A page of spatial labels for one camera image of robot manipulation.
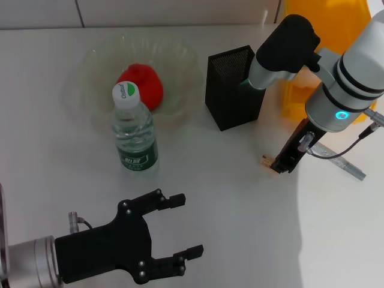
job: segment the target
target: black cable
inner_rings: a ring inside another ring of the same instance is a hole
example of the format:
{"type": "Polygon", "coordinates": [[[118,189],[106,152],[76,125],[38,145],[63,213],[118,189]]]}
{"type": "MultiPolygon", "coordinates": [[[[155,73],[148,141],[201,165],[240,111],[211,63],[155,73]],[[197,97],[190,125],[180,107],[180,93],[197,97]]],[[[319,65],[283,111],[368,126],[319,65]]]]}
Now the black cable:
{"type": "Polygon", "coordinates": [[[342,153],[339,153],[339,154],[336,154],[336,155],[332,155],[332,156],[320,156],[320,155],[317,155],[317,154],[311,154],[313,157],[316,157],[316,158],[319,158],[319,159],[325,159],[325,160],[330,160],[330,159],[334,159],[334,158],[337,158],[337,157],[340,157],[340,156],[343,156],[345,153],[349,152],[353,147],[355,147],[355,145],[357,143],[359,143],[362,139],[358,139],[356,141],[354,141],[354,143],[352,145],[350,145],[346,150],[344,150],[342,153]]]}
{"type": "Polygon", "coordinates": [[[90,229],[92,229],[92,226],[87,222],[87,221],[85,221],[84,220],[84,222],[83,222],[85,225],[87,225],[88,226],[88,228],[90,228],[90,229]]]}

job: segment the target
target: white table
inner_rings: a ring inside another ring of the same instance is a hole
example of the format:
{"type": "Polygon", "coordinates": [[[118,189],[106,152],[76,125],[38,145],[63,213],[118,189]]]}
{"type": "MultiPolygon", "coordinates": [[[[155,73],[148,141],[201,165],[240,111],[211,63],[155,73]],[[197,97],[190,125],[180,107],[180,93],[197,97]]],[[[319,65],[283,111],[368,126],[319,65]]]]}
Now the white table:
{"type": "MultiPolygon", "coordinates": [[[[246,44],[256,51],[274,27],[157,29],[188,41],[206,73],[209,55],[246,44]]],[[[368,175],[363,182],[309,156],[293,173],[275,175],[260,158],[277,155],[294,129],[279,117],[275,86],[254,123],[220,132],[202,102],[174,130],[157,123],[160,168],[132,177],[119,163],[113,139],[79,122],[67,105],[85,53],[121,31],[0,31],[0,182],[10,244],[68,234],[70,211],[94,226],[106,224],[120,200],[161,188],[166,196],[185,193],[187,202],[146,217],[153,256],[199,244],[205,252],[187,263],[184,277],[146,287],[382,286],[384,131],[347,155],[368,175]]],[[[341,151],[367,125],[327,134],[322,142],[341,151]]],[[[124,271],[69,285],[135,286],[124,271]]]]}

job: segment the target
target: orange object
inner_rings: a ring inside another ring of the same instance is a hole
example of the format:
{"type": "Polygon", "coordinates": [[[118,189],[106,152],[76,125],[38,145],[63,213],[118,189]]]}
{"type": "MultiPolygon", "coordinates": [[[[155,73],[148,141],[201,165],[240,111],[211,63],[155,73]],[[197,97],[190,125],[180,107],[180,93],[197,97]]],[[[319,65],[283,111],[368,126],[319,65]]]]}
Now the orange object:
{"type": "Polygon", "coordinates": [[[117,83],[131,81],[137,85],[140,99],[150,110],[155,110],[163,99],[163,85],[155,70],[148,65],[133,64],[119,77],[117,83]]]}
{"type": "MultiPolygon", "coordinates": [[[[371,19],[366,0],[286,0],[284,14],[307,18],[321,39],[317,49],[326,47],[338,54],[348,49],[371,19]]],[[[304,104],[319,83],[306,69],[293,81],[282,82],[282,116],[294,121],[306,118],[304,104]]],[[[355,122],[365,119],[361,115],[355,122]]]]}

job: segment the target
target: bottle label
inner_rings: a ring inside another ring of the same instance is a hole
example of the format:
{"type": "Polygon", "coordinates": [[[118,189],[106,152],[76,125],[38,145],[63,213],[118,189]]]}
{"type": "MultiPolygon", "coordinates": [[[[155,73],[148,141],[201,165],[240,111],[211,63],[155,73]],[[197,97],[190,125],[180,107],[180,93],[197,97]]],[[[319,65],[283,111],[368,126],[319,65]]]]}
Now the bottle label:
{"type": "Polygon", "coordinates": [[[117,149],[121,163],[133,171],[143,171],[150,168],[156,163],[158,157],[156,140],[148,149],[137,153],[129,153],[118,147],[117,149]]]}

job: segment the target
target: orange container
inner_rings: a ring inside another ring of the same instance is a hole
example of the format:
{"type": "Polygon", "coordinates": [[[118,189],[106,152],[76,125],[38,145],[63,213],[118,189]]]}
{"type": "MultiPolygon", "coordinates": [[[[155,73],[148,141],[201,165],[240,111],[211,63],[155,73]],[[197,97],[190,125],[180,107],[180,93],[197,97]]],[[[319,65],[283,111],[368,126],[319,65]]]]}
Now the orange container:
{"type": "MultiPolygon", "coordinates": [[[[299,14],[311,22],[321,39],[318,49],[326,47],[338,54],[347,50],[371,19],[366,0],[285,0],[284,10],[285,16],[299,14]]],[[[306,118],[304,104],[319,83],[305,68],[293,81],[282,82],[282,116],[294,121],[306,118]]],[[[361,115],[355,122],[365,118],[361,115]]]]}

